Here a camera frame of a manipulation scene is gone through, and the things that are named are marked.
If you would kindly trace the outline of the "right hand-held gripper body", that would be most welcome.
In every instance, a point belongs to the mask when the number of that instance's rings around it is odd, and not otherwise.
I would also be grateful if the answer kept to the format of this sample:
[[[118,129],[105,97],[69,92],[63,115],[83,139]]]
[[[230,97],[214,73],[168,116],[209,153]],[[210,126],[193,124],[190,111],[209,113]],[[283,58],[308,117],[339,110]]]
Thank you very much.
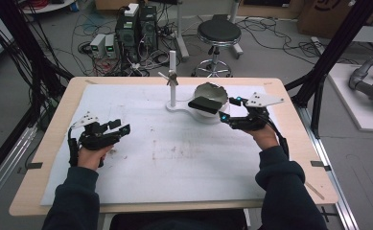
[[[275,127],[269,117],[268,106],[281,104],[285,100],[280,97],[254,92],[243,106],[247,114],[244,117],[230,117],[229,125],[233,129],[259,130],[265,125]]]

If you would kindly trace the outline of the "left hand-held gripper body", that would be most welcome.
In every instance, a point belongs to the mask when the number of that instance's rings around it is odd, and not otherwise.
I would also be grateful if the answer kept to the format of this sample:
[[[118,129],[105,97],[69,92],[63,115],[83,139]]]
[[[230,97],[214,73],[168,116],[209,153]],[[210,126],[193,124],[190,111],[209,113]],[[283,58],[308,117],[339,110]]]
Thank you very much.
[[[79,139],[70,138],[70,150],[77,150],[79,145],[88,150],[99,150],[119,142],[121,137],[117,135],[116,131],[105,133],[109,129],[107,123],[101,125],[99,118],[87,111],[77,122],[70,126],[70,130],[79,127],[84,128],[84,132]]]

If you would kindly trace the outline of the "black wallet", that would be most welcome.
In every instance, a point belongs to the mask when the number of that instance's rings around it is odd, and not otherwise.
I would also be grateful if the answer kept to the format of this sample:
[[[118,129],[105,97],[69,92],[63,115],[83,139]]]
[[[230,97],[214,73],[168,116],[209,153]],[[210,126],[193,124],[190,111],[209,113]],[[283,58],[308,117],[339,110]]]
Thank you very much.
[[[222,103],[199,96],[189,101],[188,106],[209,114],[216,114],[222,108]]]

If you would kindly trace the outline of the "white jagged-rim bowl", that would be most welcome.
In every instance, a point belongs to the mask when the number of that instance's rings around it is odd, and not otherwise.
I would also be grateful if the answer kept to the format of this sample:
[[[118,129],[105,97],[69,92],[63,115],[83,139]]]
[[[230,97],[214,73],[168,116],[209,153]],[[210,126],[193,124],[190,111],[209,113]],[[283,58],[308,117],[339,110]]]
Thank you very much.
[[[200,84],[195,89],[194,98],[199,97],[199,96],[221,102],[222,103],[222,108],[220,109],[221,112],[226,112],[228,110],[228,107],[229,107],[228,94],[223,86],[220,86],[213,82],[206,82],[206,83]],[[197,109],[196,111],[201,116],[209,117],[209,118],[215,117],[219,113],[217,112],[216,114],[209,114],[207,112],[203,112]]]

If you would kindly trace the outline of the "white key stand with tray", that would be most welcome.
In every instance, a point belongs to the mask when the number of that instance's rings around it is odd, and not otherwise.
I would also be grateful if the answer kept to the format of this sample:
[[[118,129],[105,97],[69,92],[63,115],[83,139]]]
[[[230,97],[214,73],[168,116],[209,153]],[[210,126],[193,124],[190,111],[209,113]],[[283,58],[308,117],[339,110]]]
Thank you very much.
[[[176,71],[176,51],[171,51],[169,53],[169,62],[170,62],[169,71],[170,70],[175,70]],[[162,73],[158,73],[158,75],[163,77],[166,81],[168,81],[168,75],[165,76]],[[212,117],[212,118],[204,117],[204,116],[201,116],[200,114],[198,114],[195,109],[188,106],[188,102],[191,101],[194,98],[194,92],[195,92],[195,89],[198,86],[193,90],[193,93],[191,94],[191,98],[183,100],[183,101],[178,100],[176,98],[177,85],[171,84],[169,86],[170,86],[170,99],[166,103],[166,108],[167,108],[168,111],[188,113],[196,121],[204,123],[204,124],[208,124],[208,125],[217,124],[220,121],[219,113],[218,113],[217,116]]]

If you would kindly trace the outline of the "white table mat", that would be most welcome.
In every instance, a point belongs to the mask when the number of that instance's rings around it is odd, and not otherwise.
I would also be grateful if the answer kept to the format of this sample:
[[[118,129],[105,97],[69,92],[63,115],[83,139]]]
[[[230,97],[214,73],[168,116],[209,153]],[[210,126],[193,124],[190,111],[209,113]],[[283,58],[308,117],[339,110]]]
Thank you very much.
[[[91,84],[73,116],[119,119],[130,133],[98,170],[103,204],[240,200],[264,197],[256,183],[260,149],[251,136],[214,118],[170,111],[165,84]]]

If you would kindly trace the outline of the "black round stool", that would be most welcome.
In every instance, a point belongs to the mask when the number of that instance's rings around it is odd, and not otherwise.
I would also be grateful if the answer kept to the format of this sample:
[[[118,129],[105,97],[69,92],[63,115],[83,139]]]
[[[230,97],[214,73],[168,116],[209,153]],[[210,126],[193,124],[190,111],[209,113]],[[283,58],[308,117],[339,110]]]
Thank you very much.
[[[235,34],[233,24],[227,19],[210,19],[198,26],[198,38],[211,48],[209,59],[202,61],[192,72],[193,77],[226,77],[232,76],[231,68],[219,59],[220,47],[231,47]]]

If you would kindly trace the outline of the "grey power supply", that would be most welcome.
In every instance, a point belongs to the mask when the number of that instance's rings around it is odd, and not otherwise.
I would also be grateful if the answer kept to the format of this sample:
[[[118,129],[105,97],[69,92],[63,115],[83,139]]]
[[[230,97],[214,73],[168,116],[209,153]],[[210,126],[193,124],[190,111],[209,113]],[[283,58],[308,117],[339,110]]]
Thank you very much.
[[[105,36],[105,53],[108,58],[117,58],[114,34]]]
[[[105,35],[97,34],[90,42],[90,48],[94,58],[102,58],[105,55]]]

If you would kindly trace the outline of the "white power strip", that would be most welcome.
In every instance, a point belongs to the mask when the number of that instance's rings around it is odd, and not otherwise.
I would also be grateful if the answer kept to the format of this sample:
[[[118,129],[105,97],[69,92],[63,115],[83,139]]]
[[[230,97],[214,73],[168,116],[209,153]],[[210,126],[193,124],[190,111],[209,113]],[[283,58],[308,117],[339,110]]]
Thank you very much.
[[[319,41],[319,39],[315,36],[311,37],[311,41],[316,47],[317,51],[319,52],[320,55],[322,55],[325,51],[324,45]]]

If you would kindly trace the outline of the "person's dark clothing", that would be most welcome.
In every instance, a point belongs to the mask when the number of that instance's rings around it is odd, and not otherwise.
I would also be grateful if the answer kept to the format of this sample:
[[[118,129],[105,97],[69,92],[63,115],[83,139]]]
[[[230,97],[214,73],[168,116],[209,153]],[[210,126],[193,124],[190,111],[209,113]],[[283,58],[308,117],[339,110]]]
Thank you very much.
[[[115,215],[109,230],[248,230],[243,209]]]

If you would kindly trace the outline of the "white box on tower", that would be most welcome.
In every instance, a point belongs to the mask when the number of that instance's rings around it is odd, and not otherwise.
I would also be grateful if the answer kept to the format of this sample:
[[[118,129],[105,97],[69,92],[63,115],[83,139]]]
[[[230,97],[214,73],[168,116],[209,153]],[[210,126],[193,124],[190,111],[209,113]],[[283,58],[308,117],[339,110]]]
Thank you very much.
[[[133,17],[134,15],[136,15],[138,13],[138,10],[139,10],[139,5],[136,4],[136,3],[130,3],[125,12],[124,12],[124,15],[125,16],[130,16],[130,17]]]

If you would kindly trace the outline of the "large cardboard box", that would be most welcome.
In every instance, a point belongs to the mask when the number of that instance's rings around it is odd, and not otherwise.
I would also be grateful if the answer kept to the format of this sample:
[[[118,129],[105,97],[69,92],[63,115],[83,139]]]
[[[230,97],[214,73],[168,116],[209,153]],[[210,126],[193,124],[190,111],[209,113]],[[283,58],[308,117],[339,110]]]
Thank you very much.
[[[297,20],[300,34],[332,38],[357,0],[306,0]]]

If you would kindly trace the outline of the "white round table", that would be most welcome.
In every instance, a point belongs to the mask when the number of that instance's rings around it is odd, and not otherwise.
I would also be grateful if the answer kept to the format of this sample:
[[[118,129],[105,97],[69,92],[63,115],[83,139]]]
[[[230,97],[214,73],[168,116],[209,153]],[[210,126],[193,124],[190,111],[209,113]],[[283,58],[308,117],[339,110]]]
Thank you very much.
[[[22,11],[27,14],[32,14],[32,13],[44,13],[44,12],[53,12],[57,11],[66,7],[69,7],[70,5],[76,3],[77,0],[64,0],[63,3],[60,4],[52,4],[49,3],[47,6],[43,8],[33,8],[30,9],[29,7],[24,7]]]

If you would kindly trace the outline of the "aluminium rail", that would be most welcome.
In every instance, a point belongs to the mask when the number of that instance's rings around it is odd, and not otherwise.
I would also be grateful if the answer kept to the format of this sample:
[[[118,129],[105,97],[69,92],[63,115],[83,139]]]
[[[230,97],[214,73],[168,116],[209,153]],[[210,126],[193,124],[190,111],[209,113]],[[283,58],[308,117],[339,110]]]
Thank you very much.
[[[338,178],[335,174],[334,168],[331,164],[329,156],[326,149],[324,148],[322,141],[316,138],[316,135],[311,130],[311,114],[307,108],[296,108],[297,113],[307,131],[308,136],[311,139],[312,144],[314,145],[315,152],[319,157],[318,165],[320,165],[324,171],[327,173],[327,176],[330,179],[330,182],[334,188],[334,191],[338,197],[338,201],[335,203],[336,214],[341,222],[341,225],[344,230],[360,230],[359,226],[355,220],[355,217],[351,211],[351,208],[346,200],[345,194],[340,187]]]
[[[5,150],[5,159],[0,164],[0,191],[5,185],[12,171],[27,151],[37,134],[37,126],[26,127],[21,134],[12,141],[11,148]]]

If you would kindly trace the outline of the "black frame post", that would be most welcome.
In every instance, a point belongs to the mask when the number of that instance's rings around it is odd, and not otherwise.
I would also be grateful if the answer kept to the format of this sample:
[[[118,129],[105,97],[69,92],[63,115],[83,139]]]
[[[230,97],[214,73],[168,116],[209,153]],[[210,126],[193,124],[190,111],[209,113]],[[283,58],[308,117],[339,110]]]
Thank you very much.
[[[347,14],[311,71],[285,85],[287,91],[300,86],[298,92],[291,97],[292,102],[300,108],[306,108],[309,99],[314,98],[310,127],[317,139],[320,138],[319,118],[324,82],[338,59],[372,13],[373,0],[356,0],[351,11]]]
[[[8,53],[18,73],[30,88],[30,107],[0,148],[1,166],[9,155],[12,145],[16,143],[16,138],[26,127],[31,127],[37,121],[40,108],[44,103],[62,96],[66,87],[61,80],[70,81],[74,76],[45,56],[16,0],[0,0],[0,19],[23,57],[18,54],[12,43],[6,40],[1,30],[0,45]]]

